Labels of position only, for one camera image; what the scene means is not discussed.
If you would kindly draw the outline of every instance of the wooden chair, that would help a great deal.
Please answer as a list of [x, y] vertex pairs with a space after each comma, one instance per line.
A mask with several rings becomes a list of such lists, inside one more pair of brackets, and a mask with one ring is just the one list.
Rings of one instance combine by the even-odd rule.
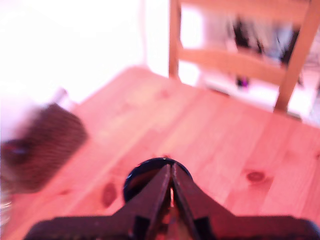
[[[294, 28], [299, 29], [299, 35], [288, 66], [271, 65], [260, 55], [249, 53], [245, 49], [234, 53], [215, 48], [184, 48], [180, 41], [182, 5], [213, 13], [293, 23]], [[319, 24], [320, 0], [170, 0], [169, 75], [179, 79], [179, 60], [183, 60], [223, 72], [257, 78], [279, 86], [275, 109], [287, 111]]]

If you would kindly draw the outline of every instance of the wooden table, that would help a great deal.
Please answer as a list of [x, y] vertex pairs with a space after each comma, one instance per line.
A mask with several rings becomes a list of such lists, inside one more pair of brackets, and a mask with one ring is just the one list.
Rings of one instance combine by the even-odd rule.
[[22, 239], [55, 216], [113, 214], [124, 204], [128, 173], [164, 155], [236, 215], [320, 225], [320, 129], [137, 67], [74, 112], [88, 141], [42, 191], [14, 196], [3, 239]]

